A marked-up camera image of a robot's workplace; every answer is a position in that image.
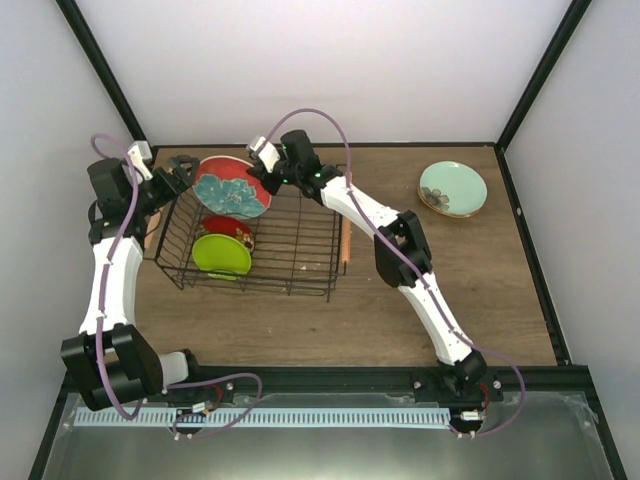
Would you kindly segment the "large red blue-flower plate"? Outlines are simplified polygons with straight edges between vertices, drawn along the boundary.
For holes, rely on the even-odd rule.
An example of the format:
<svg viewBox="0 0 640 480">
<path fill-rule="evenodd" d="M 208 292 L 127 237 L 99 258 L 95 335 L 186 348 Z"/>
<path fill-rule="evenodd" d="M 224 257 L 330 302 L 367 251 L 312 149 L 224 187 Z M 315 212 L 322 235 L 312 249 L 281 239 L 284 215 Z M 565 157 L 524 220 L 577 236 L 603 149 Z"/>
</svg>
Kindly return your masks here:
<svg viewBox="0 0 640 480">
<path fill-rule="evenodd" d="M 241 221 L 257 218 L 270 208 L 272 195 L 248 173 L 250 167 L 231 156 L 205 158 L 196 172 L 194 195 L 214 214 Z"/>
</svg>

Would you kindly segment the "small red floral plate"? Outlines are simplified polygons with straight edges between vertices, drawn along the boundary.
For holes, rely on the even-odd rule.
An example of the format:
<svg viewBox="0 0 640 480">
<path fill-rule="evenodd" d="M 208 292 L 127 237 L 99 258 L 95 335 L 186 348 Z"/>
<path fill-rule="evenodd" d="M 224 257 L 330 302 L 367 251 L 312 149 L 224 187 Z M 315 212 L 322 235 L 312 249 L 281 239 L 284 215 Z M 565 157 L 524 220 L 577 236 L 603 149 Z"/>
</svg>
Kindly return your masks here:
<svg viewBox="0 0 640 480">
<path fill-rule="evenodd" d="M 226 235 L 238 240 L 252 253 L 255 249 L 255 237 L 251 228 L 244 222 L 229 216 L 211 215 L 200 221 L 196 236 L 207 234 Z"/>
</svg>

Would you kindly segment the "light blue plate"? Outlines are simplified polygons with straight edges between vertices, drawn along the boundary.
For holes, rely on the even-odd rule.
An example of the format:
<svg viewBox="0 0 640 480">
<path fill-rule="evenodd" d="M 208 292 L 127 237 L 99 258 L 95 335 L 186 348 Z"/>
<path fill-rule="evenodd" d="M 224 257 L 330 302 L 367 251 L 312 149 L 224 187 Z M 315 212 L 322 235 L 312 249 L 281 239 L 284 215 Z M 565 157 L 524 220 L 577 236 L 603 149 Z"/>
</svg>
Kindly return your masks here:
<svg viewBox="0 0 640 480">
<path fill-rule="evenodd" d="M 473 168 L 454 161 L 440 161 L 428 166 L 421 174 L 419 186 L 426 195 L 442 195 L 445 209 L 452 213 L 468 213 L 484 206 L 488 188 Z"/>
</svg>

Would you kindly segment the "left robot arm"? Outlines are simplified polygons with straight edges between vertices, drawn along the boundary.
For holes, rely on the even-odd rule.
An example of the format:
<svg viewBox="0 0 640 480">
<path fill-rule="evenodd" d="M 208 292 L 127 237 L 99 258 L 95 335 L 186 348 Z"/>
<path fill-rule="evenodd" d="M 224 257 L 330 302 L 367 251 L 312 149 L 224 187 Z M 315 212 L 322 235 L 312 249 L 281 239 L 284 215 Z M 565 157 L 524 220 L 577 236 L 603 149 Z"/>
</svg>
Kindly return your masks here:
<svg viewBox="0 0 640 480">
<path fill-rule="evenodd" d="M 95 271 L 89 307 L 77 336 L 61 344 L 67 372 L 92 411 L 119 408 L 169 388 L 181 403 L 196 402 L 204 379 L 188 349 L 158 354 L 136 327 L 135 294 L 148 220 L 194 183 L 199 160 L 181 155 L 132 184 L 117 158 L 91 164 L 96 194 L 88 218 Z"/>
</svg>

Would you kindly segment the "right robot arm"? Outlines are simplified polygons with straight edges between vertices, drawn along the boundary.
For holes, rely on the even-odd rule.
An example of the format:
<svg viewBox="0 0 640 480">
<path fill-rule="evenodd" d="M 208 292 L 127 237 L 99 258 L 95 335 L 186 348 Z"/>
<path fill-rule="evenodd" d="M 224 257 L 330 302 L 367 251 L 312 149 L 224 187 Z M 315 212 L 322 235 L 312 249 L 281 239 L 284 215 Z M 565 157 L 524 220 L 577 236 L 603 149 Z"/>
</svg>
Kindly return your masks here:
<svg viewBox="0 0 640 480">
<path fill-rule="evenodd" d="M 351 175 L 324 164 L 303 130 L 281 138 L 279 147 L 263 136 L 247 145 L 248 173 L 270 194 L 283 185 L 340 214 L 373 241 L 376 271 L 409 302 L 435 348 L 441 382 L 458 403 L 480 390 L 486 361 L 458 325 L 435 277 L 432 255 L 418 216 L 376 201 L 351 181 Z"/>
</svg>

